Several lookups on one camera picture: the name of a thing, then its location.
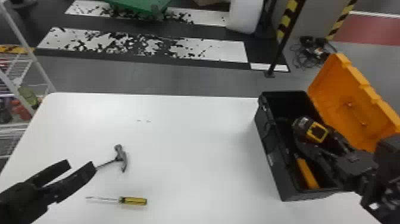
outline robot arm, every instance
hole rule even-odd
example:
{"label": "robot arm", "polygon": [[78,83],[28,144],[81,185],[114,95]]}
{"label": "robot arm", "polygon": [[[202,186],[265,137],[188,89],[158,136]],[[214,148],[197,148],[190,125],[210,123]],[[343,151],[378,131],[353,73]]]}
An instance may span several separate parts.
{"label": "robot arm", "polygon": [[96,173],[93,163],[89,162],[70,176],[48,185],[70,168],[68,161],[63,160],[0,193],[0,223],[34,222],[47,212],[48,205],[64,201]]}
{"label": "robot arm", "polygon": [[382,139],[374,154],[353,148],[332,127],[308,117],[293,123],[296,146],[382,224],[400,223],[400,135]]}

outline green bin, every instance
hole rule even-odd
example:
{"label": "green bin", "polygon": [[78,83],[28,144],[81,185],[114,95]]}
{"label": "green bin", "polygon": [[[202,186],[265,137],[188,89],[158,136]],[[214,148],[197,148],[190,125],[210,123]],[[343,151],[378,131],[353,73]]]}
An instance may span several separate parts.
{"label": "green bin", "polygon": [[132,10],[143,15],[163,13],[172,0],[105,0],[112,7]]}

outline hammer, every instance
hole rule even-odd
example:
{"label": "hammer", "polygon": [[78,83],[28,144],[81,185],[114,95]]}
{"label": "hammer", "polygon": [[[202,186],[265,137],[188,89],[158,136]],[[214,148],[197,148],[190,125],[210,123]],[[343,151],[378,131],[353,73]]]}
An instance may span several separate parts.
{"label": "hammer", "polygon": [[120,144],[116,145],[114,147],[114,149],[117,152],[117,156],[115,157],[115,159],[97,166],[96,170],[99,170],[99,169],[103,168],[104,166],[107,166],[113,162],[122,162],[121,171],[123,173],[125,172],[126,167],[128,166],[128,159],[126,157],[126,152],[124,150],[122,150],[122,145],[120,145]]}

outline yellow and black striped pole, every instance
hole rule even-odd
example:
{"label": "yellow and black striped pole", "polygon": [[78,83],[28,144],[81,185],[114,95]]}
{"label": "yellow and black striped pole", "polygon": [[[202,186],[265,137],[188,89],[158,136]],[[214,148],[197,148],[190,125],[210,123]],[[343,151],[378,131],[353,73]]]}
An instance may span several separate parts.
{"label": "yellow and black striped pole", "polygon": [[354,5],[357,3],[357,0],[350,0],[349,4],[343,9],[339,19],[335,22],[332,29],[330,30],[326,39],[332,40],[335,34],[339,31],[340,27],[343,25],[343,22],[346,20],[347,16],[350,14],[350,11],[353,10]]}
{"label": "yellow and black striped pole", "polygon": [[283,38],[285,33],[288,32],[290,22],[293,20],[296,9],[299,6],[299,0],[289,0],[287,3],[285,12],[283,13],[282,20],[279,24],[277,36]]}
{"label": "yellow and black striped pole", "polygon": [[303,9],[305,1],[306,0],[289,0],[289,2],[287,3],[285,12],[283,13],[282,20],[277,30],[277,36],[278,38],[282,38],[282,40],[279,44],[274,61],[272,62],[268,72],[264,73],[265,77],[274,77],[273,73],[275,66],[278,63],[278,60],[282,55],[282,51],[289,40],[290,34],[295,27],[295,24],[297,22],[297,19],[299,18],[301,10]]}

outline red floor mat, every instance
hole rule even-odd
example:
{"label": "red floor mat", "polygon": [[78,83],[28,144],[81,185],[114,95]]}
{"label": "red floor mat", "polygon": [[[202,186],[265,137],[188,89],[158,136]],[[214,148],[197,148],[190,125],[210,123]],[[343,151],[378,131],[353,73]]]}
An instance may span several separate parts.
{"label": "red floor mat", "polygon": [[400,19],[349,15],[333,41],[400,45]]}

